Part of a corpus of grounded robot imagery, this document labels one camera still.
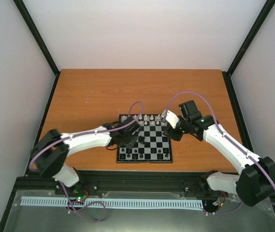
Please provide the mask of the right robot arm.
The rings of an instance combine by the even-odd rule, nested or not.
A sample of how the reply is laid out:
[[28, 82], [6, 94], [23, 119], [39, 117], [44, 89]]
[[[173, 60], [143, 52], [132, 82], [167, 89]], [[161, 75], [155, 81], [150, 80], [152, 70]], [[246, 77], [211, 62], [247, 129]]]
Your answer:
[[261, 158], [246, 149], [225, 131], [215, 116], [203, 116], [194, 101], [179, 104], [179, 109], [180, 116], [168, 109], [162, 112], [161, 117], [167, 122], [163, 134], [174, 141], [180, 141], [185, 134], [205, 141], [237, 171], [237, 174], [209, 171], [201, 176], [199, 188], [203, 195], [223, 191], [237, 195], [248, 206], [255, 206], [275, 194], [275, 163], [271, 158]]

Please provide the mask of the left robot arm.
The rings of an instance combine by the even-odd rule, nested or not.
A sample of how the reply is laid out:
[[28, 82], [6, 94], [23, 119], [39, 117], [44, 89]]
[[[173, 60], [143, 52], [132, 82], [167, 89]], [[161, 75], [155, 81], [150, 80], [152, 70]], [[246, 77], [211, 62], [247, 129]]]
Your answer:
[[103, 124], [93, 130], [59, 133], [52, 129], [31, 150], [29, 168], [33, 165], [43, 178], [53, 178], [66, 186], [72, 194], [83, 190], [77, 171], [65, 160], [70, 155], [95, 147], [125, 146], [132, 148], [138, 138], [140, 124], [132, 117], [124, 122]]

